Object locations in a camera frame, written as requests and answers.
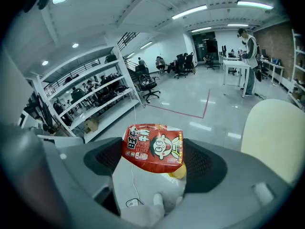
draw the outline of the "brick wall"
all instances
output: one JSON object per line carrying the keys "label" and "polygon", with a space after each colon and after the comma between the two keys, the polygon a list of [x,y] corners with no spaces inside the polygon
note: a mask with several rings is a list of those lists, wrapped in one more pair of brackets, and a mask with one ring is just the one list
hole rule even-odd
{"label": "brick wall", "polygon": [[[266,29],[254,32],[254,37],[260,46],[260,50],[266,49],[267,56],[281,60],[281,65],[284,67],[283,77],[291,79],[294,66],[294,41],[292,37],[293,26],[291,22],[284,22],[278,25],[268,27]],[[297,70],[296,77],[299,80],[304,80],[305,74]]]}

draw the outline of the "candy bag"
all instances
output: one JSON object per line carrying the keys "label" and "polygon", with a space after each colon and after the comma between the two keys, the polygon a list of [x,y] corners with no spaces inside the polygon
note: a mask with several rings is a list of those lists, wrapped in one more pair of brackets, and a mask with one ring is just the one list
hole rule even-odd
{"label": "candy bag", "polygon": [[174,172],[183,163],[182,130],[167,125],[130,125],[122,142],[122,156],[153,173]]}

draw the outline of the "metal shelving unit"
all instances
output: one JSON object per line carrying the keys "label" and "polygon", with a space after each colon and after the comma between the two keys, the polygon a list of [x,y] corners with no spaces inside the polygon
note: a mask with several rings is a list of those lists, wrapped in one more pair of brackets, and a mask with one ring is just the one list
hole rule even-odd
{"label": "metal shelving unit", "polygon": [[[100,64],[97,64],[93,67],[90,67],[90,68],[87,68],[87,69],[81,71],[79,76],[76,77],[75,79],[73,79],[72,81],[70,81],[66,84],[58,85],[58,87],[55,89],[56,92],[54,92],[49,97],[47,97],[47,95],[44,91],[44,88],[42,87],[44,80],[55,79],[55,77],[52,76],[53,74],[55,74],[57,76],[57,78],[60,78],[60,79],[62,77],[65,77],[67,75],[67,72],[64,72],[64,71],[63,71],[62,75],[58,76],[59,72],[61,72],[61,68],[64,67],[66,64],[71,63],[73,60],[77,60],[78,57],[73,57],[72,59],[69,59],[69,60],[59,64],[49,73],[44,75],[42,78],[37,76],[37,80],[40,83],[39,89],[37,89],[37,92],[39,92],[40,95],[43,97],[43,100],[47,104],[51,114],[54,115],[59,120],[59,122],[69,132],[69,134],[71,136],[76,136],[76,134],[80,133],[80,132],[76,133],[76,130],[77,129],[79,130],[79,126],[81,124],[83,124],[88,118],[90,118],[94,114],[98,113],[99,111],[103,110],[104,107],[106,107],[108,105],[113,105],[109,110],[105,110],[100,116],[97,117],[97,120],[99,121],[98,130],[96,130],[95,132],[90,131],[88,133],[84,133],[84,139],[85,139],[86,143],[89,142],[90,140],[92,140],[94,137],[96,137],[96,135],[98,135],[107,126],[109,126],[116,119],[118,119],[120,116],[122,116],[124,113],[126,113],[129,109],[131,109],[138,103],[140,103],[142,105],[141,99],[134,87],[134,84],[129,75],[129,72],[124,63],[123,57],[121,55],[121,52],[120,52],[118,46],[117,45],[115,45],[115,46],[108,45],[108,46],[102,46],[102,47],[100,46],[100,47],[96,47],[95,49],[91,49],[88,52],[91,53],[91,52],[94,52],[95,50],[104,52],[104,54],[105,54],[104,56],[107,56],[110,53],[114,54],[114,55],[116,55],[117,60],[109,62],[109,63],[100,62]],[[57,112],[53,108],[53,104],[52,104],[56,98],[63,97],[66,93],[68,93],[68,95],[70,95],[70,89],[72,87],[77,86],[77,85],[79,86],[80,84],[82,84],[82,82],[87,81],[90,77],[93,77],[94,75],[97,75],[98,73],[103,74],[104,71],[112,69],[112,68],[116,69],[116,72],[120,73],[121,76],[100,86],[97,89],[94,89],[92,92],[87,93],[84,97],[82,97],[78,101],[74,102],[71,106],[68,106],[61,114],[57,114]],[[67,126],[64,123],[62,118],[64,118],[64,115],[67,114],[71,109],[74,109],[74,107],[76,107],[78,104],[80,104],[83,100],[92,96],[96,92],[102,90],[104,87],[107,87],[108,85],[110,85],[116,81],[120,81],[121,83],[126,85],[128,88],[125,91],[123,91],[122,93],[118,94],[116,97],[114,97],[111,100],[109,100],[108,102],[106,102],[105,104],[98,106],[98,107],[91,107],[90,109],[75,116],[75,118],[73,119],[73,122],[70,126]]]}
{"label": "metal shelving unit", "polygon": [[293,89],[294,89],[295,87],[297,87],[297,88],[301,89],[301,90],[304,92],[304,94],[305,94],[305,88],[304,88],[302,85],[298,84],[298,82],[295,80],[295,70],[296,70],[296,69],[297,69],[297,70],[301,70],[301,71],[303,71],[303,72],[305,73],[305,69],[302,68],[302,67],[300,67],[300,66],[298,66],[298,65],[296,64],[297,55],[298,55],[299,53],[300,53],[300,54],[305,54],[305,51],[296,49],[296,38],[297,38],[297,37],[302,37],[302,35],[301,35],[301,34],[295,33],[294,30],[292,29],[292,36],[293,36],[293,39],[294,39],[295,60],[294,60],[294,69],[293,69],[293,71],[292,71],[292,77],[291,77],[291,86],[290,86],[290,89],[288,89],[288,96],[295,102],[295,104],[296,104],[300,109],[302,109],[302,110],[304,111],[304,110],[305,110],[305,107],[301,104],[301,102],[300,102],[298,99],[296,99],[296,98],[293,97],[292,91],[293,91]]}

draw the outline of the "person's foot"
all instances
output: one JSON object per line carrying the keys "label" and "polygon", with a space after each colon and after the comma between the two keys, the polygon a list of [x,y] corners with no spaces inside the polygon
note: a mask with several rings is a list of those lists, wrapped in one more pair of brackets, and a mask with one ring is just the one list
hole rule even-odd
{"label": "person's foot", "polygon": [[153,204],[154,205],[162,205],[163,206],[163,197],[162,197],[161,193],[156,193],[153,196]]}

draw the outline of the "cartoon character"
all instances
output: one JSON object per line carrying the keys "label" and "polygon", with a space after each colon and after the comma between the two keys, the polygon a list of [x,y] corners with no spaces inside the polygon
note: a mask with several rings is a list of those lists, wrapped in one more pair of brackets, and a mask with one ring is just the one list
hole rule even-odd
{"label": "cartoon character", "polygon": [[149,146],[152,156],[159,156],[162,160],[165,156],[172,154],[176,159],[179,158],[179,137],[174,138],[173,141],[166,138],[165,135],[161,137],[156,136],[150,143]]}

